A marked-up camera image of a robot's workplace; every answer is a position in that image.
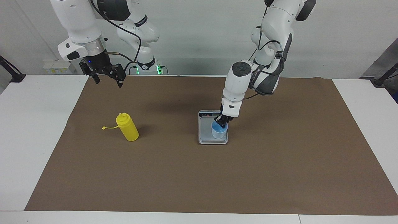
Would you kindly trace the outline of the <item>black clamp stand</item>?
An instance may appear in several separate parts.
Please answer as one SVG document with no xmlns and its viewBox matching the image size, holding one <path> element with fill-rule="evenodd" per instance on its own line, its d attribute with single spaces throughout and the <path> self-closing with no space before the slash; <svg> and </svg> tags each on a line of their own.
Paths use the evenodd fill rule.
<svg viewBox="0 0 398 224">
<path fill-rule="evenodd" d="M 389 78 L 392 78 L 392 77 L 394 77 L 394 73 L 395 72 L 397 72 L 398 71 L 398 62 L 395 64 L 395 65 L 393 65 L 384 75 L 382 75 L 380 78 L 376 78 L 376 79 L 373 79 L 373 80 L 371 80 L 371 82 L 372 82 L 372 84 L 375 86 L 375 87 L 383 87 L 383 85 L 384 85 L 384 82 L 387 80 L 387 79 L 389 79 Z"/>
<path fill-rule="evenodd" d="M 10 80 L 10 83 L 20 83 L 26 77 L 26 74 L 21 73 L 19 69 L 17 69 L 12 63 L 10 63 L 1 55 L 0 65 L 11 75 L 12 79 Z"/>
</svg>

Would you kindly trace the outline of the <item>white wall socket box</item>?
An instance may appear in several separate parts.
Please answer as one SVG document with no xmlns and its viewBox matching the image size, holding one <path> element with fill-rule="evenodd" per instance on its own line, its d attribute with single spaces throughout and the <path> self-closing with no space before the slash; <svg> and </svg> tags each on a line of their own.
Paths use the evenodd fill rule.
<svg viewBox="0 0 398 224">
<path fill-rule="evenodd" d="M 66 61 L 45 61 L 42 69 L 46 74 L 50 75 L 71 75 L 73 74 L 73 68 L 70 62 Z"/>
</svg>

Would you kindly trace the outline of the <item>light blue plastic cup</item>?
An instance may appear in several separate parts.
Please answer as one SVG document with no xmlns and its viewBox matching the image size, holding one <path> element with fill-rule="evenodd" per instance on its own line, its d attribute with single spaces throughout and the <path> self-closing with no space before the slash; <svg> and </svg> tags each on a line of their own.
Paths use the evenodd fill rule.
<svg viewBox="0 0 398 224">
<path fill-rule="evenodd" d="M 215 139 L 223 139 L 227 135 L 228 125 L 226 128 L 222 128 L 214 120 L 211 123 L 211 132 Z"/>
</svg>

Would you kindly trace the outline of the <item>silver digital kitchen scale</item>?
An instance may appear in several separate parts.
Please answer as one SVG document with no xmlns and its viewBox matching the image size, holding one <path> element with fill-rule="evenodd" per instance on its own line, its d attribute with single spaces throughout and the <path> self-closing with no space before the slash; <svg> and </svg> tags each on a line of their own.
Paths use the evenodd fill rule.
<svg viewBox="0 0 398 224">
<path fill-rule="evenodd" d="M 220 115 L 220 110 L 200 110 L 198 112 L 198 142 L 208 145 L 223 145 L 228 143 L 228 132 L 223 139 L 215 139 L 211 132 L 211 123 Z"/>
</svg>

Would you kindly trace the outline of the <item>brown paper table mat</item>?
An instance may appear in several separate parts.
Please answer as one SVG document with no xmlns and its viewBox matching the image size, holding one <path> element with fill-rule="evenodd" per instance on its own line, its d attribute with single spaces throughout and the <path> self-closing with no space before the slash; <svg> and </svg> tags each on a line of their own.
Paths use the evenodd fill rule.
<svg viewBox="0 0 398 224">
<path fill-rule="evenodd" d="M 330 79 L 245 100 L 225 145 L 198 142 L 224 78 L 88 80 L 26 210 L 398 215 L 398 195 Z M 139 138 L 115 127 L 128 113 Z"/>
</svg>

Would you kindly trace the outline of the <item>yellow squeeze bottle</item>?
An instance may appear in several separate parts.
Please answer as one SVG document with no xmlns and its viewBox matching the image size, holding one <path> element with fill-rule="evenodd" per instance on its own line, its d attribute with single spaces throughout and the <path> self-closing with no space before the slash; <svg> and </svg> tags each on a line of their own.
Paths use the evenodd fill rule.
<svg viewBox="0 0 398 224">
<path fill-rule="evenodd" d="M 131 116 L 128 113 L 119 113 L 116 117 L 115 127 L 103 126 L 101 129 L 119 129 L 127 141 L 133 142 L 139 138 L 138 129 L 136 128 Z"/>
</svg>

